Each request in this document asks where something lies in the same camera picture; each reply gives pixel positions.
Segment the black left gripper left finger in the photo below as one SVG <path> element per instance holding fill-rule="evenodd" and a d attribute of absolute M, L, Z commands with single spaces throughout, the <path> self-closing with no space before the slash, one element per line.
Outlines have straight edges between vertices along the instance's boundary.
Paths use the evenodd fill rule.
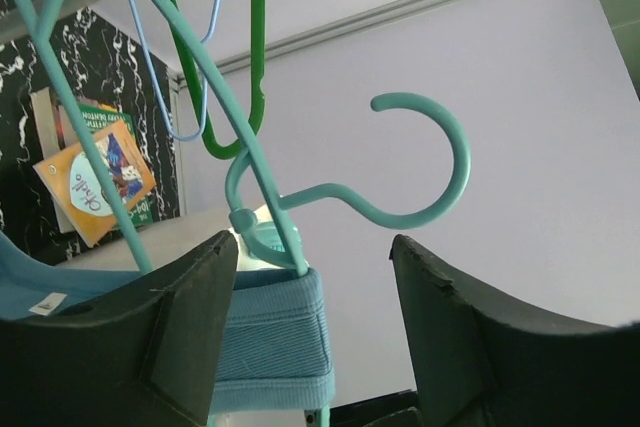
<path fill-rule="evenodd" d="M 238 248 L 221 231 L 150 273 L 46 265 L 1 241 L 5 426 L 203 426 Z"/>

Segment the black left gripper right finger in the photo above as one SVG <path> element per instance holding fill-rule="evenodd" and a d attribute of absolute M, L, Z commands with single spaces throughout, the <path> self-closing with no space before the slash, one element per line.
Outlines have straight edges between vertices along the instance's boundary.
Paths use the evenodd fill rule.
<path fill-rule="evenodd" d="M 390 250 L 428 426 L 635 426 L 639 326 L 532 305 L 406 235 Z"/>

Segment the teal tank top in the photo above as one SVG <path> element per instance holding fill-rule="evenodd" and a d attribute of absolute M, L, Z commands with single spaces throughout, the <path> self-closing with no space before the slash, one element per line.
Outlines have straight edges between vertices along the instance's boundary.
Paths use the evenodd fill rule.
<path fill-rule="evenodd" d="M 1 238 L 1 316 L 48 315 L 141 277 L 44 264 Z M 318 410 L 335 395 L 322 281 L 309 270 L 238 271 L 209 412 Z"/>

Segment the light blue wire hanger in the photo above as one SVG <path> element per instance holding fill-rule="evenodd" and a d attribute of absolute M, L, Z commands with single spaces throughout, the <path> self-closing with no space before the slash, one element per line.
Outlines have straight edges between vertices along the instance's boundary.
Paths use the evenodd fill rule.
<path fill-rule="evenodd" d="M 160 107 L 160 110 L 161 110 L 161 113 L 162 113 L 162 116 L 163 116 L 163 120 L 164 120 L 164 123 L 165 123 L 165 126 L 167 128 L 168 133 L 170 134 L 171 137 L 173 137 L 174 139 L 176 139 L 177 141 L 180 141 L 180 142 L 191 142 L 191 141 L 196 140 L 198 137 L 203 137 L 206 133 L 213 133 L 213 128 L 212 128 L 210 117 L 209 117 L 209 114 L 208 114 L 209 84 L 208 84 L 208 81 L 206 80 L 206 77 L 204 75 L 201 75 L 201 78 L 197 79 L 198 86 L 204 88 L 204 93 L 202 94 L 202 99 L 200 101 L 198 101 L 198 104 L 200 105 L 198 130 L 193 134 L 181 135 L 173 128 L 173 124 L 172 124 L 172 120 L 171 120 L 170 115 L 169 115 L 168 108 L 166 106 L 166 103 L 165 103 L 164 98 L 163 98 L 163 96 L 161 94 L 161 91 L 160 91 L 159 82 L 158 82 L 158 79 L 157 79 L 155 68 L 153 66 L 153 62 L 151 60 L 149 48 L 148 48 L 148 45 L 147 45 L 147 42 L 146 42 L 146 39 L 145 39 L 145 36 L 144 36 L 144 31 L 143 31 L 143 27 L 142 27 L 142 24 L 141 24 L 141 21 L 140 21 L 140 17 L 139 17 L 138 9 L 137 9 L 137 6 L 136 6 L 136 2 L 135 2 L 135 0 L 128 0 L 128 3 L 129 3 L 129 7 L 131 9 L 131 13 L 132 13 L 133 21 L 134 21 L 134 24 L 135 24 L 136 32 L 137 32 L 138 37 L 139 37 L 140 46 L 142 48 L 142 53 L 143 53 L 143 56 L 144 56 L 144 60 L 145 60 L 147 69 L 148 69 L 148 71 L 150 73 L 153 90 L 154 90 L 154 93 L 156 94 L 156 98 L 158 100 L 159 107 Z M 213 2 L 213 7 L 212 7 L 212 12 L 211 12 L 211 17 L 210 17 L 210 21 L 209 21 L 208 30 L 207 30 L 205 36 L 201 40 L 201 44 L 202 45 L 207 44 L 211 40 L 211 38 L 214 36 L 216 23 L 217 23 L 217 19 L 218 19 L 218 15 L 219 15 L 220 3 L 221 3 L 221 0 L 214 0 L 214 2 Z"/>

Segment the green velvet hanger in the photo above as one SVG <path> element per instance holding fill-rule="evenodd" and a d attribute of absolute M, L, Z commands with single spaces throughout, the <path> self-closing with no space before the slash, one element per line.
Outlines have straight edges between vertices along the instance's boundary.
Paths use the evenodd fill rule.
<path fill-rule="evenodd" d="M 177 8 L 177 1 L 171 0 Z M 251 110 L 248 122 L 254 133 L 257 133 L 261 127 L 263 116 L 265 97 L 261 88 L 261 82 L 264 77 L 265 70 L 265 25 L 266 25 L 266 0 L 251 0 L 251 48 L 250 48 L 250 76 L 251 76 Z M 194 104 L 196 114 L 202 113 L 202 101 L 206 106 L 205 93 L 208 94 L 208 88 L 202 87 L 196 63 L 191 52 L 179 36 L 177 31 L 170 26 L 174 45 L 178 53 L 183 74 L 187 83 L 187 88 Z M 204 132 L 202 134 L 203 143 L 207 151 L 215 158 L 227 160 L 235 157 L 241 148 L 239 140 L 229 145 L 220 144 L 215 137 L 212 123 L 208 117 L 206 118 Z"/>

